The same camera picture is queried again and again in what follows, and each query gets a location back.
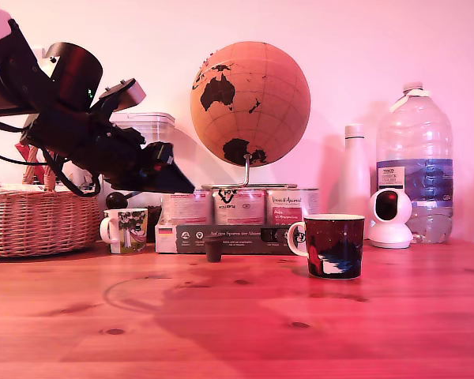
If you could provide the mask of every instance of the white bottle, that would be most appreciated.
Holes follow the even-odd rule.
[[[445,242],[453,216],[453,134],[421,82],[404,85],[376,145],[378,188],[403,189],[411,198],[414,242]]]
[[[363,126],[346,126],[345,139],[346,149],[339,181],[339,208],[342,213],[365,216],[364,233],[368,235],[371,167],[367,161]]]

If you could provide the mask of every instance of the white mug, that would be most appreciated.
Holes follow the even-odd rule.
[[[146,208],[106,209],[100,237],[111,245],[111,253],[123,254],[145,248],[148,231]]]

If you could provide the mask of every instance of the metal globe stand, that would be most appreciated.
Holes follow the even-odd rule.
[[[226,189],[233,190],[238,188],[297,188],[296,184],[279,184],[279,183],[263,183],[250,184],[250,159],[251,154],[244,156],[246,162],[244,163],[244,180],[236,184],[203,184],[201,187],[204,190]]]

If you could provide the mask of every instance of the cork globe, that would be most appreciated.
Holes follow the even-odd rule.
[[[206,59],[191,90],[191,118],[219,158],[252,167],[275,162],[300,141],[310,92],[295,60],[261,42],[227,46]]]

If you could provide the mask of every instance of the small cup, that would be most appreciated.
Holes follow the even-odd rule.
[[[312,276],[329,279],[354,279],[362,272],[363,226],[365,217],[325,214],[304,216],[304,221],[288,229],[288,246],[293,253],[307,257]],[[295,246],[294,230],[306,235],[307,251]]]
[[[123,254],[145,248],[148,232],[146,208],[107,209],[100,223],[100,237],[111,245],[111,253]]]
[[[223,237],[219,235],[209,235],[204,239],[205,255],[207,262],[217,263],[221,261],[221,253],[223,249]]]

